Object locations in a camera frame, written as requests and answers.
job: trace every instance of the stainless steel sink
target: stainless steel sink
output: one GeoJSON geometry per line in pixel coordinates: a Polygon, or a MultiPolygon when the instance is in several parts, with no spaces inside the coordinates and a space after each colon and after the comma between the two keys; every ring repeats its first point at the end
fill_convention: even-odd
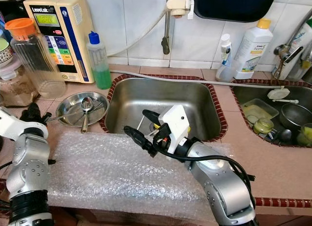
{"type": "MultiPolygon", "coordinates": [[[[111,133],[123,133],[125,125],[137,128],[143,109],[161,113],[176,104],[182,104],[186,111],[191,126],[189,137],[211,140],[219,136],[220,120],[205,85],[144,78],[128,78],[117,83],[105,126],[111,133]]],[[[149,134],[154,129],[145,118],[139,130],[149,134]]]]}
{"type": "MultiPolygon", "coordinates": [[[[305,108],[312,110],[312,89],[302,86],[285,86],[285,88],[290,90],[290,94],[285,99],[298,99],[299,105],[304,106],[305,108]]],[[[260,88],[246,88],[246,87],[233,87],[233,93],[235,94],[240,105],[254,99],[259,98],[271,105],[281,113],[281,108],[285,102],[273,102],[267,97],[267,94],[271,89],[260,89],[260,88]]],[[[274,123],[274,128],[278,131],[283,131],[285,127],[280,123],[279,116],[276,116],[272,119],[274,123]]],[[[288,145],[297,145],[296,137],[298,133],[293,131],[292,141],[288,145]]]]}

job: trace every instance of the metal bowl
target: metal bowl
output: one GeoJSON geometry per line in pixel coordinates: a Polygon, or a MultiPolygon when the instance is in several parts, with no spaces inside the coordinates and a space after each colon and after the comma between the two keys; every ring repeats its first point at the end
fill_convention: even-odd
{"type": "Polygon", "coordinates": [[[88,113],[88,125],[92,125],[99,120],[101,120],[107,113],[108,107],[109,107],[109,101],[108,99],[97,92],[81,92],[77,94],[73,94],[63,100],[57,110],[56,110],[56,116],[62,116],[70,113],[79,112],[75,115],[70,115],[67,117],[64,117],[60,119],[59,121],[67,126],[71,127],[81,127],[83,120],[84,120],[84,112],[82,112],[81,109],[81,102],[83,98],[85,97],[91,97],[96,103],[96,101],[103,103],[104,107],[100,108],[95,111],[91,111],[88,113]]]}
{"type": "Polygon", "coordinates": [[[312,122],[312,113],[303,106],[288,103],[282,106],[279,120],[286,129],[297,131],[302,125],[312,122]]]}

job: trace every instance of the bubble wrap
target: bubble wrap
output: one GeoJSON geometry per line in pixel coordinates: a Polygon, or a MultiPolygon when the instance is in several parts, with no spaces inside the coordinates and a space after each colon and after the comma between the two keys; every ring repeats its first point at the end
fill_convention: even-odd
{"type": "MultiPolygon", "coordinates": [[[[209,144],[230,155],[229,145],[209,144]]],[[[176,160],[122,134],[67,132],[54,150],[49,204],[215,222],[201,185],[176,160]]]]}

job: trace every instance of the display screen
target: display screen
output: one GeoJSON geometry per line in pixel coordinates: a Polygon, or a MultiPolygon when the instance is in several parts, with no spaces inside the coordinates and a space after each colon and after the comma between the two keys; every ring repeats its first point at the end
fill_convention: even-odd
{"type": "Polygon", "coordinates": [[[38,25],[59,27],[58,17],[55,14],[34,14],[38,25]]]}

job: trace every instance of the countertop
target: countertop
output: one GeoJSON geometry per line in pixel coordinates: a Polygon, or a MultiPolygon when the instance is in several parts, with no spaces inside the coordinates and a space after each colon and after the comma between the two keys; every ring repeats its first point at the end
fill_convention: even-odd
{"type": "MultiPolygon", "coordinates": [[[[193,75],[203,77],[206,80],[214,80],[215,71],[210,69],[176,69],[139,67],[127,65],[111,65],[111,70],[124,70],[141,74],[162,75],[193,75]]],[[[112,79],[119,74],[112,74],[112,79]]],[[[270,73],[256,72],[253,78],[269,79],[270,73]]],[[[108,90],[99,90],[95,84],[79,84],[67,82],[67,91],[64,96],[55,99],[36,99],[41,113],[51,112],[55,116],[58,104],[66,97],[83,91],[96,91],[104,95],[108,90]]],[[[238,161],[248,174],[256,176],[252,182],[252,191],[255,197],[288,198],[288,199],[312,199],[312,173],[311,163],[312,149],[279,147],[271,145],[256,136],[246,125],[239,107],[234,99],[230,87],[214,85],[220,106],[228,123],[228,131],[217,142],[229,143],[234,150],[235,160],[238,161]]],[[[9,111],[20,116],[25,108],[9,108],[9,111]]],[[[58,142],[58,137],[65,131],[79,131],[80,128],[70,128],[58,121],[48,124],[48,142],[53,149],[58,142]]],[[[98,123],[89,127],[91,132],[104,132],[98,123]]],[[[5,139],[0,152],[0,165],[12,160],[14,142],[5,139]]],[[[0,171],[0,177],[7,178],[10,167],[0,171]]],[[[279,208],[277,214],[302,214],[312,215],[311,209],[293,209],[291,212],[279,208]]]]}

